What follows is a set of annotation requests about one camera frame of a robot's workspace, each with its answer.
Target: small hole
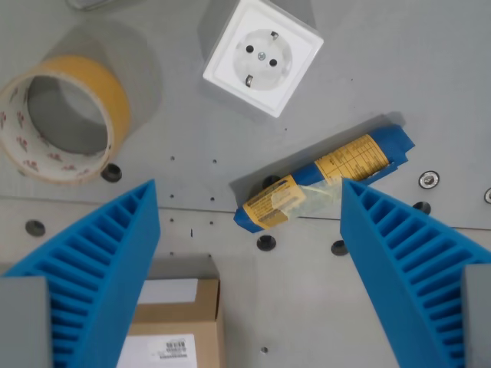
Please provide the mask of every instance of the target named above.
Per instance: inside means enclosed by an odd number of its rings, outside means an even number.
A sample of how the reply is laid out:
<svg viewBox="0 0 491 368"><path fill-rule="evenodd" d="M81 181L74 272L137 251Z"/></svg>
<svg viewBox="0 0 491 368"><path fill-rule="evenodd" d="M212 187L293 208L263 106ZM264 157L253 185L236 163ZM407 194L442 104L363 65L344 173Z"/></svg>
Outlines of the small hole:
<svg viewBox="0 0 491 368"><path fill-rule="evenodd" d="M418 202L413 205L413 208L419 209L422 213L426 213L427 215L431 212L431 206L428 202Z"/></svg>
<svg viewBox="0 0 491 368"><path fill-rule="evenodd" d="M331 251L333 255L347 255L349 253L343 240L335 241L331 246Z"/></svg>
<svg viewBox="0 0 491 368"><path fill-rule="evenodd" d="M46 228L41 221L29 220L25 223L25 231L36 238L43 236L46 233Z"/></svg>
<svg viewBox="0 0 491 368"><path fill-rule="evenodd" d="M256 245L261 251L272 251L276 247L276 239L271 235L263 235L259 237Z"/></svg>
<svg viewBox="0 0 491 368"><path fill-rule="evenodd" d="M123 177L123 173L118 165L110 163L106 166L104 170L101 172L102 179L107 182L119 182Z"/></svg>

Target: white label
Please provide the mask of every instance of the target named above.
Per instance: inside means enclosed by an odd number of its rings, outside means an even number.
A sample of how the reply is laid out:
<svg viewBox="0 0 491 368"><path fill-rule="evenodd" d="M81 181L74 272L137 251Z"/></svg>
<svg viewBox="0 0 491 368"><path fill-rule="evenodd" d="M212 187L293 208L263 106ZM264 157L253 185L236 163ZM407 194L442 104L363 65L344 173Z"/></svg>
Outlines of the white label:
<svg viewBox="0 0 491 368"><path fill-rule="evenodd" d="M117 368L198 368L194 335L128 336Z"/></svg>
<svg viewBox="0 0 491 368"><path fill-rule="evenodd" d="M198 279L146 280L138 304L194 303Z"/></svg>

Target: yellow tape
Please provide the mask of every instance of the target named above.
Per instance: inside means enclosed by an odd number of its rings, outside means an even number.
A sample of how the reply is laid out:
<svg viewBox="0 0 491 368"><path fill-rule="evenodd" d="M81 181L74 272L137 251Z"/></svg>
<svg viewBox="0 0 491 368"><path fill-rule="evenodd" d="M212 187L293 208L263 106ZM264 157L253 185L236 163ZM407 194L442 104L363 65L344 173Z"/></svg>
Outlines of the yellow tape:
<svg viewBox="0 0 491 368"><path fill-rule="evenodd" d="M389 160L368 134L315 161L328 184L341 177L363 180L388 164Z"/></svg>
<svg viewBox="0 0 491 368"><path fill-rule="evenodd" d="M101 111L107 146L94 155L68 153L52 146L33 126L28 89L35 77L53 77L85 92ZM111 72L85 57L62 56L16 77L0 92L0 145L19 169L55 183L80 184L104 169L116 155L130 128L127 95Z"/></svg>
<svg viewBox="0 0 491 368"><path fill-rule="evenodd" d="M253 223L268 229L288 221L290 215L301 213L298 209L302 203L305 213L300 215L306 215L312 207L332 203L337 193L335 186L340 186L341 178L366 179L388 164L380 147L371 136L365 135L315 161L327 182L321 182L325 184L325 189L317 188L318 184L315 183L311 187L302 187L305 189L302 190L293 177L288 175L251 198L243 208ZM327 197L321 197L323 199L319 204L318 197L311 197L314 192Z"/></svg>
<svg viewBox="0 0 491 368"><path fill-rule="evenodd" d="M252 197L244 205L244 209L256 225L262 228L272 228L288 221L284 212L299 205L304 199L305 194L293 177L288 175Z"/></svg>

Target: blue plastic wrap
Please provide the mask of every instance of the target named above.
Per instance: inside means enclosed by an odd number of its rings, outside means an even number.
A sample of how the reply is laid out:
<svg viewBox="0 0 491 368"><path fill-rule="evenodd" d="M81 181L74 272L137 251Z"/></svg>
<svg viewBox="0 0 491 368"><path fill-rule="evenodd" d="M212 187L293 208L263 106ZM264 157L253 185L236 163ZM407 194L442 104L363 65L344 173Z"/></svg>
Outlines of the blue plastic wrap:
<svg viewBox="0 0 491 368"><path fill-rule="evenodd" d="M414 147L413 142L402 128L397 125L378 128L371 131L368 136L373 139L381 152L385 155L387 164L377 172L366 172L364 176L361 176L363 179L361 179L360 182L363 184L371 184L397 170L399 165L402 165L407 161L406 152ZM282 217L278 222L308 215L322 207L338 202L341 199L342 176L340 176L338 181L331 180L328 182L317 163L310 163L293 172L290 176L291 178L289 176L283 178L259 193L255 198L251 199L251 201L260 198L264 199L267 196L270 196L269 191L271 192L272 190L275 190L275 188L280 188L281 186L286 185L288 181L291 182L293 180L298 188L292 188L292 184L289 183L287 190L294 192L295 194L291 194L291 196L296 196L298 199L294 205L290 205L286 210L284 206L281 208L281 211L278 210L280 206L276 205L275 201L283 204L283 202L281 202L282 194L286 193L286 191L283 191L283 193L276 193L276 198L274 196L271 197L271 202L268 203L272 210L276 212L275 214L279 214ZM263 222L251 218L246 211L246 206L247 203L236 211L234 220L238 225L250 232L260 232L265 228L269 228L269 226L264 225Z"/></svg>

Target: screw hole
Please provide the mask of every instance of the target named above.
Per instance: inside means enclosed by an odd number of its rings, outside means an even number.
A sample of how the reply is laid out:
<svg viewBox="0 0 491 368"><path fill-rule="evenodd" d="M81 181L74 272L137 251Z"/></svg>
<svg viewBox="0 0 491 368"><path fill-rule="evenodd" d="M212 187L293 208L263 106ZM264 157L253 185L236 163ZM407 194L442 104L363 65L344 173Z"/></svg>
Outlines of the screw hole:
<svg viewBox="0 0 491 368"><path fill-rule="evenodd" d="M269 186L272 186L274 183L278 182L281 178L277 175L270 175L267 176L263 181L262 181L262 188L266 189Z"/></svg>
<svg viewBox="0 0 491 368"><path fill-rule="evenodd" d="M428 202L418 202L413 205L413 208L419 209L422 213L426 213L427 215L431 212L431 206Z"/></svg>
<svg viewBox="0 0 491 368"><path fill-rule="evenodd" d="M118 165L110 163L102 170L101 176L107 182L119 182L123 177L123 173Z"/></svg>
<svg viewBox="0 0 491 368"><path fill-rule="evenodd" d="M486 193L484 193L484 200L486 201L486 203L491 204L491 188L486 190Z"/></svg>
<svg viewBox="0 0 491 368"><path fill-rule="evenodd" d="M41 221L29 220L25 223L25 231L36 238L43 236L46 233L46 228Z"/></svg>
<svg viewBox="0 0 491 368"><path fill-rule="evenodd" d="M272 251L276 248L276 239L271 235L263 235L259 237L256 245L261 251Z"/></svg>
<svg viewBox="0 0 491 368"><path fill-rule="evenodd" d="M344 240L335 241L331 246L331 251L333 255L337 256L347 255L349 253Z"/></svg>

